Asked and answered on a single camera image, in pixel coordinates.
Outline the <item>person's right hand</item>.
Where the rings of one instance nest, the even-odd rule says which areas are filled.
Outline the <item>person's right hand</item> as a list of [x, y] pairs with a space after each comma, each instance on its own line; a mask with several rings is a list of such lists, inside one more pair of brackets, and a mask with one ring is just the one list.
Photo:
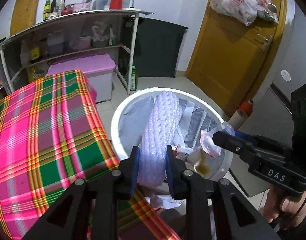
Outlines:
[[268, 223], [282, 216], [283, 229], [299, 226], [306, 217], [306, 191], [301, 197], [287, 197], [283, 190], [271, 185], [262, 214]]

